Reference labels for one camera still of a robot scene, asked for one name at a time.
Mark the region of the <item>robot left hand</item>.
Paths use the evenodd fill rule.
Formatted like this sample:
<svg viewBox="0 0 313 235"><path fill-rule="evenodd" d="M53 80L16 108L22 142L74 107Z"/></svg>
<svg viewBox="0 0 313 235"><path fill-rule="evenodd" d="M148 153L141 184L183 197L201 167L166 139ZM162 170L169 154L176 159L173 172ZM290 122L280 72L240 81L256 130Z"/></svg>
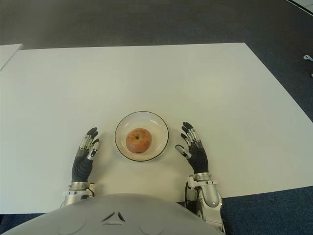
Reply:
<svg viewBox="0 0 313 235"><path fill-rule="evenodd" d="M97 127L93 127L87 131L79 144L71 171L72 183L88 181L100 146L99 139L96 139L97 135Z"/></svg>

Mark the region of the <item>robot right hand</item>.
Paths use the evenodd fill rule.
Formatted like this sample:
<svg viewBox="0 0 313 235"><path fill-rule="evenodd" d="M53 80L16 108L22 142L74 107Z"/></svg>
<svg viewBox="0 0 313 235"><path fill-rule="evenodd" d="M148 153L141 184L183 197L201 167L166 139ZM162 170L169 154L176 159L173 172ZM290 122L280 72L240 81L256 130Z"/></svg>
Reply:
<svg viewBox="0 0 313 235"><path fill-rule="evenodd" d="M188 122L183 122L181 137L187 143L187 149L177 144L175 149L188 161L194 174L208 173L209 164L206 151L196 129Z"/></svg>

